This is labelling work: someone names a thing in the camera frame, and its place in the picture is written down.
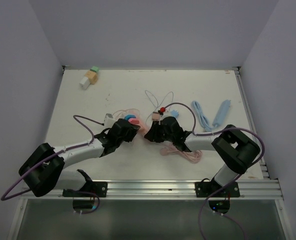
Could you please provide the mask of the blue power strip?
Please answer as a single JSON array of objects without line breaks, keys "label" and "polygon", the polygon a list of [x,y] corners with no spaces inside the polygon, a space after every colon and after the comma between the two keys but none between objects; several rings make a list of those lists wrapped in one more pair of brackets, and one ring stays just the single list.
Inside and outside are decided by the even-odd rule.
[{"label": "blue power strip", "polygon": [[231,106],[231,101],[228,99],[224,100],[221,103],[221,105],[216,113],[216,116],[212,122],[213,127],[215,127],[215,128],[220,127],[224,123],[224,120],[228,114],[230,106]]}]

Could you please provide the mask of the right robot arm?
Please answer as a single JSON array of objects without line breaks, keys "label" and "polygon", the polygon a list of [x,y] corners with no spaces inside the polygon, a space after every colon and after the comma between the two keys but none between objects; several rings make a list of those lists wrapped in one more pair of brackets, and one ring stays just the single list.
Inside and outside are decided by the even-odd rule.
[{"label": "right robot arm", "polygon": [[236,181],[248,168],[254,165],[264,154],[264,144],[260,145],[245,133],[253,132],[234,125],[227,125],[215,133],[196,134],[183,130],[176,118],[168,116],[154,121],[144,135],[153,143],[170,142],[180,152],[215,151],[224,162],[222,168],[211,180],[211,192],[223,196],[229,190],[229,184]]}]

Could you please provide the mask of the pink power strip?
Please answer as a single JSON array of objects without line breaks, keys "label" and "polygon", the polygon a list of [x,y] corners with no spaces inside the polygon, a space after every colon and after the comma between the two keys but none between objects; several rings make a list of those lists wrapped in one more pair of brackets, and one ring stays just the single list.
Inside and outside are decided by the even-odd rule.
[{"label": "pink power strip", "polygon": [[150,127],[141,119],[138,120],[138,126],[140,127],[138,132],[143,136],[150,130]]}]

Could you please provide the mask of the cyan plug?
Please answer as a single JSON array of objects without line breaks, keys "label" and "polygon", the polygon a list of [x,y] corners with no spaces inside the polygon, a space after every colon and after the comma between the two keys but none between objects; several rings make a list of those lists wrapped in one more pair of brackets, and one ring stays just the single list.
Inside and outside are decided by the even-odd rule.
[{"label": "cyan plug", "polygon": [[132,118],[136,118],[136,116],[134,114],[127,114],[124,119],[125,120],[129,120],[129,119],[132,119]]}]

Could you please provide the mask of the hot pink plug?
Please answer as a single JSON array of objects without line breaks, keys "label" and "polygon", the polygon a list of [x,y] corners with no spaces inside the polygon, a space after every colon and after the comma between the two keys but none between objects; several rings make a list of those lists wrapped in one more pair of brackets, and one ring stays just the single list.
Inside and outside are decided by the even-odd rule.
[{"label": "hot pink plug", "polygon": [[137,118],[130,118],[128,121],[133,125],[139,125],[140,124],[140,121]]}]

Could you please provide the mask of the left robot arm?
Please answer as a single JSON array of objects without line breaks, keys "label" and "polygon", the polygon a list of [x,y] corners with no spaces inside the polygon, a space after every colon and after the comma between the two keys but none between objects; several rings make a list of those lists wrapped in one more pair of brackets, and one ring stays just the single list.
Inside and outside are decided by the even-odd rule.
[{"label": "left robot arm", "polygon": [[123,142],[131,142],[139,129],[139,125],[120,118],[112,127],[77,145],[52,147],[47,142],[43,143],[35,149],[18,173],[34,196],[42,197],[55,189],[63,169],[115,152]]}]

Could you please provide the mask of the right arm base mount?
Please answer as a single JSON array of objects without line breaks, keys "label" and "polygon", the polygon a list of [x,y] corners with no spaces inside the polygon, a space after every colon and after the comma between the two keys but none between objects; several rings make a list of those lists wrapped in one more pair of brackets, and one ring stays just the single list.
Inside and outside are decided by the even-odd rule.
[{"label": "right arm base mount", "polygon": [[[204,178],[203,180],[194,183],[194,190],[197,198],[206,198],[221,188],[221,185],[216,183],[214,180],[209,180],[208,178]],[[241,194],[237,182],[231,183],[229,186],[223,188],[214,195],[215,198],[239,198],[240,196]]]}]

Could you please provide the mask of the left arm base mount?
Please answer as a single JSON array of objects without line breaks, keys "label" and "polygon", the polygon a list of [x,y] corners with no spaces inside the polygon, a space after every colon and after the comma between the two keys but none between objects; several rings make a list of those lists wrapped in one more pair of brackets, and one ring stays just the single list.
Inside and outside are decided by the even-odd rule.
[{"label": "left arm base mount", "polygon": [[63,197],[92,197],[95,194],[98,197],[105,198],[108,191],[108,183],[106,181],[94,181],[82,169],[78,169],[75,172],[64,172],[60,176],[58,184],[63,189]]}]

